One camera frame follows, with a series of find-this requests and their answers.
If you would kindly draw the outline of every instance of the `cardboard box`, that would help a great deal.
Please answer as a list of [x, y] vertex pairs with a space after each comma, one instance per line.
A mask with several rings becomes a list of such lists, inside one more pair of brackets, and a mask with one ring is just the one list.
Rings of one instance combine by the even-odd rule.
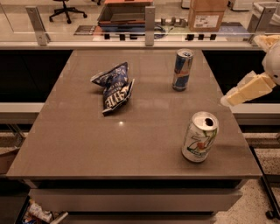
[[152, 1], [106, 3], [98, 25], [104, 32], [145, 32], [145, 7], [151, 5]]
[[191, 8], [188, 26], [191, 32], [218, 32], [223, 16], [223, 11], [195, 11]]
[[191, 0], [190, 8], [195, 11], [225, 11], [228, 0]]

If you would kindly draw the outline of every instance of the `can lid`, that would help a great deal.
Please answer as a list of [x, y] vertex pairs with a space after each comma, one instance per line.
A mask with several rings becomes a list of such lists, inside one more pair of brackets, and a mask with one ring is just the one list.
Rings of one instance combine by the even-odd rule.
[[177, 50], [177, 55], [182, 58], [192, 58], [193, 57], [193, 51], [190, 49], [179, 49]]
[[219, 126], [218, 119], [214, 115], [204, 111], [194, 114], [192, 121], [201, 130], [216, 130]]

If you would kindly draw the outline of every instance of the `crumpled bag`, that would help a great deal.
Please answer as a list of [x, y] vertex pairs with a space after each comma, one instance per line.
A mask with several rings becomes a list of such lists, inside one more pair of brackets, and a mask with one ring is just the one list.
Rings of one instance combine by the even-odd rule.
[[125, 104], [132, 93], [134, 80], [129, 83], [127, 62], [119, 64], [107, 72], [94, 75], [90, 81], [104, 88], [103, 115], [106, 116]]

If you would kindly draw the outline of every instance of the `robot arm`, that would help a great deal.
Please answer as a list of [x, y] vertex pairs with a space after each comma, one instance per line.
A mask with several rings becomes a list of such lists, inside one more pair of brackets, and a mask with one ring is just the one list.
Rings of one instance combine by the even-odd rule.
[[[258, 36], [255, 42], [259, 42], [259, 46], [264, 46], [262, 40], [265, 36]], [[236, 87], [230, 89], [226, 95], [221, 97], [220, 103], [224, 106], [235, 106], [237, 104], [253, 100], [263, 95], [269, 94], [276, 85], [280, 85], [280, 35], [268, 37], [268, 44], [264, 51], [267, 51], [262, 65], [264, 73], [255, 74], [248, 73], [237, 84]]]

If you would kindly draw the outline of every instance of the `trash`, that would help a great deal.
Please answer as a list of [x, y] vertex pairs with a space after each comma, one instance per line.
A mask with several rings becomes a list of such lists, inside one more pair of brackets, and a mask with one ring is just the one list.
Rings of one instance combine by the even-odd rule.
[[52, 213], [43, 211], [42, 207], [35, 203], [34, 200], [30, 200], [30, 207], [29, 207], [29, 213], [42, 221], [45, 221], [46, 223], [50, 223], [52, 221]]
[[59, 224], [68, 216], [68, 212], [61, 213], [55, 220], [51, 222], [51, 224]]
[[38, 221], [38, 219], [33, 219], [32, 217], [26, 218], [22, 221], [23, 224], [40, 224], [41, 221]]
[[105, 88], [103, 91], [104, 110], [102, 111], [104, 116], [120, 108], [129, 100], [134, 80], [128, 83], [128, 70], [128, 63], [124, 62], [90, 79], [94, 84]]

